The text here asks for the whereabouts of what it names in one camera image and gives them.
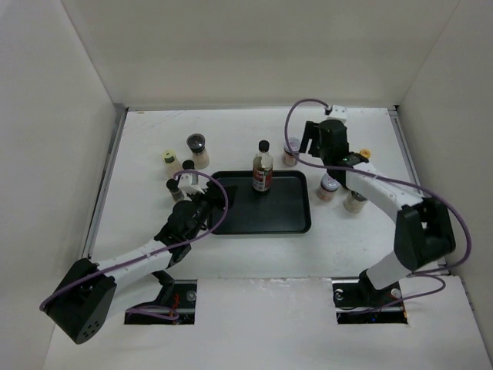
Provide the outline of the sauce jar white lid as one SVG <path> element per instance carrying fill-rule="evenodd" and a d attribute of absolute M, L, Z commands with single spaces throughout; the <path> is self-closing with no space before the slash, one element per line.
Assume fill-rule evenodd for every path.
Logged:
<path fill-rule="evenodd" d="M 283 164 L 288 166 L 288 167 L 294 167 L 297 165 L 297 158 L 293 155 L 293 153 L 298 153 L 300 149 L 300 140 L 296 137 L 290 136 L 289 137 L 289 144 L 290 148 L 289 149 L 287 144 L 284 144 L 283 147 L 283 155 L 282 155 L 282 161 Z"/>
<path fill-rule="evenodd" d="M 331 201 L 339 188 L 340 184 L 328 173 L 325 173 L 320 179 L 320 184 L 317 188 L 317 196 L 322 201 Z"/>

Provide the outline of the small spice jar front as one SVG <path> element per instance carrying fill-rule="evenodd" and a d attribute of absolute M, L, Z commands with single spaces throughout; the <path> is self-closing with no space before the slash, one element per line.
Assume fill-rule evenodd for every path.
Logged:
<path fill-rule="evenodd" d="M 181 189 L 178 187 L 178 181 L 176 179 L 170 178 L 166 181 L 166 188 L 168 189 L 174 202 L 179 202 L 184 200 L 184 195 Z"/>

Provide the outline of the small spice jar black lid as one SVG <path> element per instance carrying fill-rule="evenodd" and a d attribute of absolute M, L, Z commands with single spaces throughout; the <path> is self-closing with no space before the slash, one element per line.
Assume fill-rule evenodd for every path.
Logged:
<path fill-rule="evenodd" d="M 196 170 L 195 163 L 192 160 L 185 160 L 182 163 L 182 168 L 183 170 Z M 192 177 L 192 182 L 197 183 L 198 182 L 198 175 L 195 173 L 191 174 Z"/>

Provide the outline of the shaker yellow lid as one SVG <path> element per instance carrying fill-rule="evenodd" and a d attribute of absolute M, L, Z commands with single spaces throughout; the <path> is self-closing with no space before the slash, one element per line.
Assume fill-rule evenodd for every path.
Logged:
<path fill-rule="evenodd" d="M 162 160 L 168 178 L 174 178 L 176 173 L 178 173 L 183 169 L 183 166 L 179 161 L 176 152 L 174 150 L 165 150 L 162 153 Z"/>

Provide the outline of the large grinder black top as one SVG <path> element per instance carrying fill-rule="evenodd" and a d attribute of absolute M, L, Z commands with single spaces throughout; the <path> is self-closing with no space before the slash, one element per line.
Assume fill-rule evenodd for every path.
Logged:
<path fill-rule="evenodd" d="M 200 133 L 193 133 L 186 139 L 186 145 L 192 153 L 195 167 L 199 170 L 207 168 L 210 164 L 210 158 L 206 149 L 205 136 Z"/>

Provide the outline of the soy sauce bottle red label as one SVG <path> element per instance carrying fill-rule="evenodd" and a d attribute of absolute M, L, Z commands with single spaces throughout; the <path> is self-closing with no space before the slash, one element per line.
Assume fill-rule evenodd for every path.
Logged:
<path fill-rule="evenodd" d="M 259 193 L 270 189 L 273 177 L 273 157 L 270 154 L 270 143 L 261 140 L 258 152 L 253 158 L 253 188 Z"/>

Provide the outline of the chili sauce bottle green label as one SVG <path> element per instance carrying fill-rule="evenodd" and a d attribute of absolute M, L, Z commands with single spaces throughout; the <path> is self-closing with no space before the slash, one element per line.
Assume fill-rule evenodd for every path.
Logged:
<path fill-rule="evenodd" d="M 367 159 L 371 158 L 371 151 L 368 149 L 362 149 L 359 151 L 359 154 Z"/>

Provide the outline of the sauce jar white lid front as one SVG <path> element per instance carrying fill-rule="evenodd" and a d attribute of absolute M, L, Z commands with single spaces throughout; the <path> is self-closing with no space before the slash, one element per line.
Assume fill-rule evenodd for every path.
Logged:
<path fill-rule="evenodd" d="M 331 201 L 339 188 L 340 184 L 328 173 L 325 173 L 320 179 L 320 184 L 317 188 L 317 196 L 322 201 Z"/>

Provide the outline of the clear shaker black flip lid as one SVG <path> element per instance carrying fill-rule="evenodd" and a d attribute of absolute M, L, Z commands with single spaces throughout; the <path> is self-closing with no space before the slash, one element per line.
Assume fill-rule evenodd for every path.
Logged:
<path fill-rule="evenodd" d="M 359 214 L 367 203 L 367 198 L 362 194 L 350 190 L 344 200 L 345 209 L 352 214 Z"/>

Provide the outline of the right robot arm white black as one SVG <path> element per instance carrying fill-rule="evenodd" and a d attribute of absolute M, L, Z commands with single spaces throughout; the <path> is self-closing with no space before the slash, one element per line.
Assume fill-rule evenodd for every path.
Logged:
<path fill-rule="evenodd" d="M 350 151 L 347 127 L 340 120 L 306 122 L 299 152 L 321 159 L 330 177 L 375 204 L 395 224 L 392 252 L 360 273 L 355 298 L 376 304 L 392 284 L 455 251 L 446 205 L 383 180 L 369 159 Z"/>

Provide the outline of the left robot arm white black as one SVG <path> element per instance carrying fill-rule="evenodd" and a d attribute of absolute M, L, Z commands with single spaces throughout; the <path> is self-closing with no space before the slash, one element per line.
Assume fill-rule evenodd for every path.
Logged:
<path fill-rule="evenodd" d="M 87 342 L 104 324 L 116 292 L 181 262 L 192 243 L 221 225 L 237 191 L 211 180 L 202 193 L 175 203 L 165 225 L 143 246 L 106 261 L 77 260 L 40 310 L 75 344 Z"/>

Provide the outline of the black rectangular tray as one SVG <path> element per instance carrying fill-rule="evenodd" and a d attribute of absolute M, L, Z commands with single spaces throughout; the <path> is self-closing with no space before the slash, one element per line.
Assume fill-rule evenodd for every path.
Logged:
<path fill-rule="evenodd" d="M 307 178 L 298 170 L 276 170 L 270 189 L 253 189 L 250 171 L 217 171 L 213 178 L 236 194 L 215 235 L 305 234 L 311 228 Z"/>

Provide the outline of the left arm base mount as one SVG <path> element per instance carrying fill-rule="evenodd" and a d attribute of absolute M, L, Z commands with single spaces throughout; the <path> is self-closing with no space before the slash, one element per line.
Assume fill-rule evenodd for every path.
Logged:
<path fill-rule="evenodd" d="M 151 301 L 134 304 L 124 315 L 125 325 L 194 325 L 197 280 L 175 280 L 165 271 L 153 272 L 161 288 Z"/>

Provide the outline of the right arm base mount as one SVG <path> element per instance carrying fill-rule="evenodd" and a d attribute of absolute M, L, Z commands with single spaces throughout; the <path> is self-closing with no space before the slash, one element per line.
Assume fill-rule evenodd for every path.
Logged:
<path fill-rule="evenodd" d="M 366 291 L 357 278 L 332 280 L 333 301 L 339 325 L 407 324 L 398 282 L 379 291 Z"/>

